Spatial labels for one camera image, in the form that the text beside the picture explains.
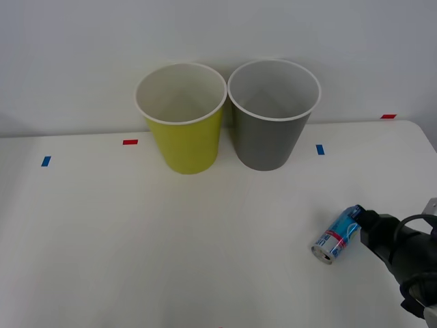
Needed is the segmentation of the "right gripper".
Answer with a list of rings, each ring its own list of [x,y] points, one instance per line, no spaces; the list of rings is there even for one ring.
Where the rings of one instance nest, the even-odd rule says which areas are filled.
[[[379,215],[357,204],[348,208],[348,217],[361,227],[361,243],[386,265],[390,272],[402,272],[395,260],[401,221],[391,215]]]

